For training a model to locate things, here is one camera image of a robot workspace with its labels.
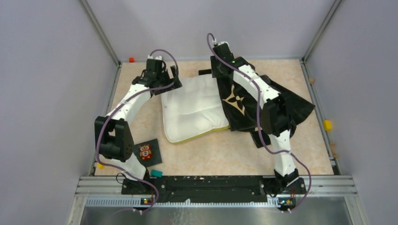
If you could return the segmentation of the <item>white pillow yellow edge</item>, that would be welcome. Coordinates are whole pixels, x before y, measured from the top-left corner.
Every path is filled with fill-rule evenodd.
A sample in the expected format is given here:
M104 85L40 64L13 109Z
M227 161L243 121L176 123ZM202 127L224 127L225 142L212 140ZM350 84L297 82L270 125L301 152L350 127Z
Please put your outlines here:
M208 74L180 81L181 88L161 94L164 133L170 143L190 141L230 127L215 78Z

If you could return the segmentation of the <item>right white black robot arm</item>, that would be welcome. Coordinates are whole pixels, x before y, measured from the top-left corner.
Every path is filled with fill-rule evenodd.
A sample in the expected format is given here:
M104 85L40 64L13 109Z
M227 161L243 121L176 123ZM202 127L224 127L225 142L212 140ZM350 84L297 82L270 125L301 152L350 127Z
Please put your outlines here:
M215 60L213 65L222 75L239 84L256 99L256 122L260 141L267 134L275 156L275 187L281 193L294 188L299 173L291 152L291 98L267 84L242 57L234 58L227 42L208 41Z

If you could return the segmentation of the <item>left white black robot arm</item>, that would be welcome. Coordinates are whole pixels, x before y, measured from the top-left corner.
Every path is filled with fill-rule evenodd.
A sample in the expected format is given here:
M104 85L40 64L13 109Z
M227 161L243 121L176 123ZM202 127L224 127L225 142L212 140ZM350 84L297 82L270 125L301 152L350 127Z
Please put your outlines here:
M149 191L147 168L134 155L130 123L153 96L182 87L178 64L167 67L161 56L149 56L141 75L135 77L122 100L105 116L94 121L95 158L98 163L120 170L133 181L140 194Z

